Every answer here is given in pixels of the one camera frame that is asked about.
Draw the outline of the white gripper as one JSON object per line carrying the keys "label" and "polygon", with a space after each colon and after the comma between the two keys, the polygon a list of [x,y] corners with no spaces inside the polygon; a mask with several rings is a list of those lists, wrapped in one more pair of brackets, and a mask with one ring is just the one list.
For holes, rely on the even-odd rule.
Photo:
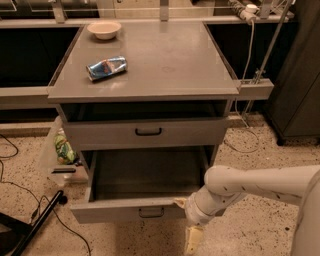
{"label": "white gripper", "polygon": [[214,216],[204,213],[197,206],[194,194],[192,194],[188,199],[175,198],[174,203],[178,207],[184,209],[186,218],[190,225],[185,230],[184,254],[186,256],[192,256],[197,251],[203,238],[203,228],[201,226],[207,225]]}

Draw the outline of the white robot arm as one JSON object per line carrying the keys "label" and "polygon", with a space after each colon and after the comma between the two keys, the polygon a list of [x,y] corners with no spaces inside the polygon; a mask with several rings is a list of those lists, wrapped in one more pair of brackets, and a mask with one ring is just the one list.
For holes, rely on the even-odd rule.
{"label": "white robot arm", "polygon": [[255,170],[223,165],[209,168],[198,191],[174,200],[188,220],[184,254],[193,255],[204,226],[248,194],[297,205],[290,256],[320,256],[319,165]]}

